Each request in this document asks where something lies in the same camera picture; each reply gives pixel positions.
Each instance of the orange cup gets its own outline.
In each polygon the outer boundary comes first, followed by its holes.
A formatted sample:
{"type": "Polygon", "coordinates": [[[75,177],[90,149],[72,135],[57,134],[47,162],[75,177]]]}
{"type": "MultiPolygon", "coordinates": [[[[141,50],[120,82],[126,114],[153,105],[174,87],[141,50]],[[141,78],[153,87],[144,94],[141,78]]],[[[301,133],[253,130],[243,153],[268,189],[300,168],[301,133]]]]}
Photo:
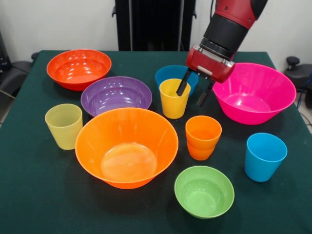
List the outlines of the orange cup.
{"type": "Polygon", "coordinates": [[[206,160],[212,154],[222,132],[221,124],[209,116],[195,116],[185,124],[187,148],[192,158],[206,160]]]}

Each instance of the floor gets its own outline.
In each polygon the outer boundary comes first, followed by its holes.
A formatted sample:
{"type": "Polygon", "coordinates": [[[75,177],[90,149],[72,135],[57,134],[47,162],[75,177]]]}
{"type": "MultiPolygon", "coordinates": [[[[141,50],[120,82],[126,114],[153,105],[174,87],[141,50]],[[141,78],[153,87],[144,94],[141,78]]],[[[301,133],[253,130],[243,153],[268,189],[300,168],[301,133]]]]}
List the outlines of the floor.
{"type": "MultiPolygon", "coordinates": [[[[297,98],[295,101],[296,104],[298,103],[299,96],[300,96],[300,93],[297,94],[297,98]]],[[[299,107],[299,112],[301,113],[301,116],[302,116],[304,122],[307,124],[307,128],[312,133],[312,125],[311,125],[311,123],[312,123],[312,109],[308,109],[306,107],[304,99],[305,99],[305,94],[303,94],[303,96],[302,96],[302,102],[301,102],[301,105],[299,107]]],[[[7,114],[9,113],[13,103],[14,103],[14,101],[11,98],[0,93],[0,127],[1,127],[2,123],[5,121],[5,118],[6,118],[7,114]]]]}

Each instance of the purple bowl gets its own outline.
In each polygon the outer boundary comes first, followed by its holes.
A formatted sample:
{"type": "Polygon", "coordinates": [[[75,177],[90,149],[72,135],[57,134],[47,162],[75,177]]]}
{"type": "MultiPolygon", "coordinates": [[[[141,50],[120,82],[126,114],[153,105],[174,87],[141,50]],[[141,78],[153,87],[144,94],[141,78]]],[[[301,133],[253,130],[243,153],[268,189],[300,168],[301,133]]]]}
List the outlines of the purple bowl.
{"type": "Polygon", "coordinates": [[[148,109],[151,103],[152,92],[149,87],[131,77],[100,79],[89,85],[81,95],[82,107],[94,117],[122,107],[148,109]]]}

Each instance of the black chair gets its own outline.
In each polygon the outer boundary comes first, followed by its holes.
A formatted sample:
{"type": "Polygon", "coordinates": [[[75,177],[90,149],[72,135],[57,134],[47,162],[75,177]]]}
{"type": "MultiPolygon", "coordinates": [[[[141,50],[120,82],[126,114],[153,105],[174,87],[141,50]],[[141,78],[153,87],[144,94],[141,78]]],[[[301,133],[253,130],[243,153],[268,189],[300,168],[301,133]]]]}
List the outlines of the black chair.
{"type": "Polygon", "coordinates": [[[32,67],[31,62],[11,62],[0,33],[0,104],[5,93],[16,96],[32,67]]]}
{"type": "Polygon", "coordinates": [[[284,74],[293,82],[297,91],[306,92],[305,103],[312,108],[312,64],[300,64],[300,59],[294,56],[286,59],[288,68],[284,74]]]}

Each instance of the large orange bowl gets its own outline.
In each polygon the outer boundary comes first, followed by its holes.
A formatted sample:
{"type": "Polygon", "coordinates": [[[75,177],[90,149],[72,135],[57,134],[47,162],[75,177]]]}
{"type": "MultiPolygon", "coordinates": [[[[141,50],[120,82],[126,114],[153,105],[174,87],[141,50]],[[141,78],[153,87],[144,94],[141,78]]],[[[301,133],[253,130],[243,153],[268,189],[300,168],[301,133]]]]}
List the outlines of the large orange bowl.
{"type": "Polygon", "coordinates": [[[76,140],[76,156],[91,175],[121,189],[150,182],[173,162],[178,137],[161,115],[120,108],[90,120],[76,140]]]}
{"type": "Polygon", "coordinates": [[[111,59],[97,50],[78,49],[63,52],[48,63],[48,75],[59,85],[83,91],[93,82],[105,78],[112,67],[111,59]]]}

